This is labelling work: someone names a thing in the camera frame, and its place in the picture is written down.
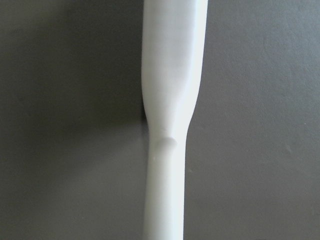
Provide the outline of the beige hand brush black bristles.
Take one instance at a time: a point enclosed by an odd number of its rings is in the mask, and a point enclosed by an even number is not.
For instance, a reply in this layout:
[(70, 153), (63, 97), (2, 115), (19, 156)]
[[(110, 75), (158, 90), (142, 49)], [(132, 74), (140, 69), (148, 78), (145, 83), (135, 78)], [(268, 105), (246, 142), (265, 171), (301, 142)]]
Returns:
[(208, 2), (146, 0), (141, 85), (149, 131), (145, 240), (184, 237), (188, 129), (201, 83)]

